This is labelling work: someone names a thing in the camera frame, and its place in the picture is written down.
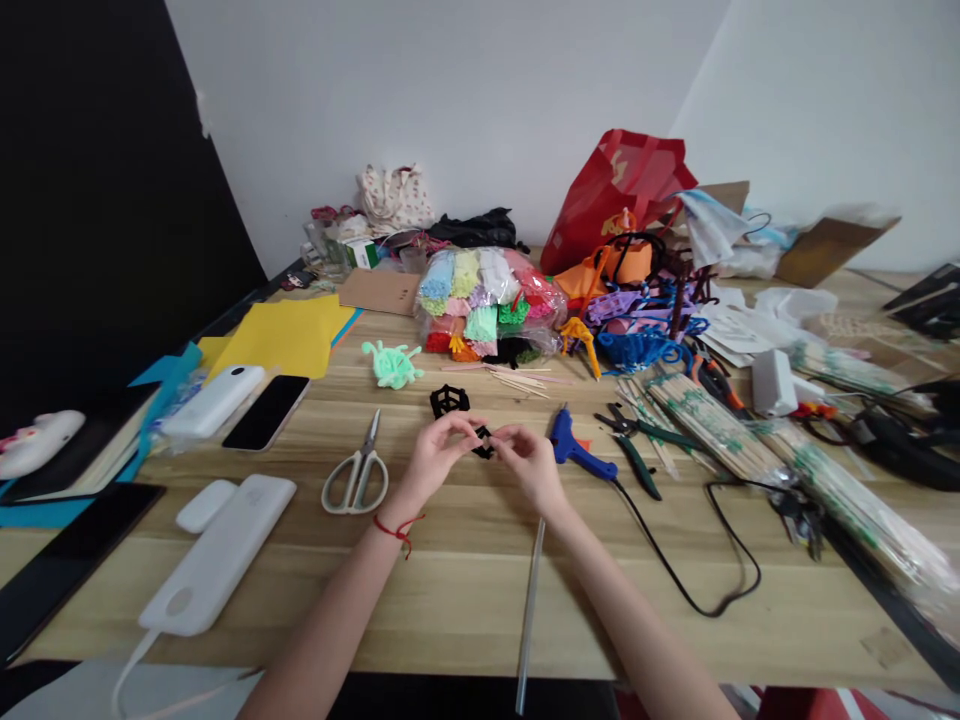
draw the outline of colorful pipe cleaner bundle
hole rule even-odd
[[[559,349],[556,328],[566,319],[567,297],[515,250],[449,248],[431,259],[417,302],[427,352],[515,366]],[[504,345],[506,337],[512,339]]]

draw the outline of black smartphone screen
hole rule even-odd
[[[0,588],[0,667],[40,634],[165,491],[114,483]]]
[[[303,397],[309,384],[309,378],[296,375],[275,377],[227,435],[223,447],[233,450],[265,450],[273,442],[290,410]]]

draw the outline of white tote bag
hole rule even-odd
[[[397,168],[389,175],[367,165],[357,182],[374,235],[428,228],[436,221],[419,165]]]

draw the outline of red shopping bag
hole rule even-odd
[[[543,272],[563,272],[622,233],[617,221],[624,208],[636,216],[638,230],[675,209],[665,198],[697,186],[685,154],[683,140],[605,132],[563,201],[540,258]]]

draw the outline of charging cable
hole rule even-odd
[[[148,630],[147,634],[143,636],[143,640],[137,645],[136,650],[133,651],[130,659],[127,660],[126,667],[120,672],[120,677],[117,678],[117,684],[113,686],[113,694],[110,696],[110,710],[115,720],[127,720],[127,713],[124,712],[123,703],[120,699],[120,693],[123,692],[123,684],[127,681],[127,677],[133,668],[136,667],[137,663],[143,660],[143,656],[153,647],[158,637],[160,637],[159,630]]]

